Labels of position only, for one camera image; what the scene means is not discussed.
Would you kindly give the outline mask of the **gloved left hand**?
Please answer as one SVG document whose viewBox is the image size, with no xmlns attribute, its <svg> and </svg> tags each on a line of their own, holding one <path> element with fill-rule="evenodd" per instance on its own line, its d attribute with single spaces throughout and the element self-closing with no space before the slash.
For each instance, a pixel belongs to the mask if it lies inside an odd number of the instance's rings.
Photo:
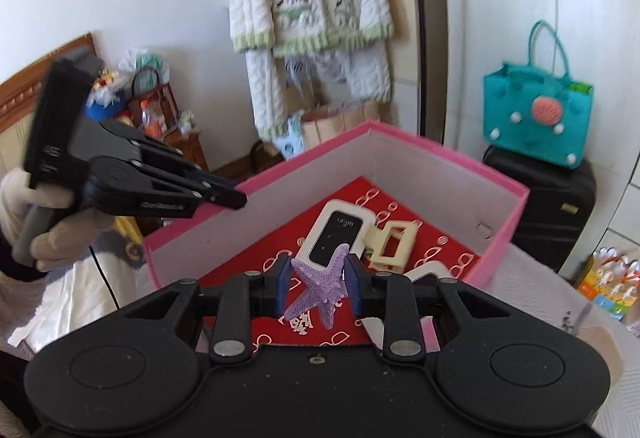
<svg viewBox="0 0 640 438">
<path fill-rule="evenodd" d="M 70 210 L 75 196 L 55 184 L 29 186 L 30 174 L 15 168 L 1 180 L 1 232 L 16 257 L 17 269 L 49 272 L 78 262 L 114 218 L 89 207 Z"/>
</svg>

